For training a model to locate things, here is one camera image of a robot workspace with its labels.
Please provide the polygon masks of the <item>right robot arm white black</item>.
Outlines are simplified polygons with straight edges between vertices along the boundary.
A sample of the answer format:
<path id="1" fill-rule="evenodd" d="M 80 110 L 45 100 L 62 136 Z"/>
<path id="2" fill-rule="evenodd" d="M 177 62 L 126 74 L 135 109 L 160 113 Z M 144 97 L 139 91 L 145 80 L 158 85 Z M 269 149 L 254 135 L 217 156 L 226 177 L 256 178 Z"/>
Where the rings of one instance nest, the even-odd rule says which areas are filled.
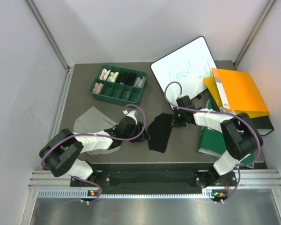
<path id="1" fill-rule="evenodd" d="M 172 125 L 194 124 L 222 134 L 226 150 L 210 169 L 209 180 L 221 185 L 235 166 L 254 152 L 260 154 L 263 140 L 250 117 L 242 112 L 234 115 L 207 108 L 196 108 L 189 96 L 179 95 L 174 105 Z"/>

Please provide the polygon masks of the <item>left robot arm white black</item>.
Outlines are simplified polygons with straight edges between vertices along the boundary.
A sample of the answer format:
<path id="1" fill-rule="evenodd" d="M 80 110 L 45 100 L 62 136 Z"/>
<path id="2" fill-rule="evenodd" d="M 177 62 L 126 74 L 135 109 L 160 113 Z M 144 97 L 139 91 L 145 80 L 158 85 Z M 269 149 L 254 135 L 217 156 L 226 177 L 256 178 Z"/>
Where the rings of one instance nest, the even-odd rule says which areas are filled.
<path id="1" fill-rule="evenodd" d="M 137 122 L 134 116 L 125 116 L 119 124 L 96 133 L 73 133 L 69 129 L 61 130 L 41 150 L 39 156 L 42 165 L 51 171 L 54 177 L 69 175 L 78 177 L 92 186 L 97 175 L 90 163 L 78 159 L 84 152 L 99 151 L 109 154 L 129 140 L 139 143 L 150 139 L 143 122 Z"/>

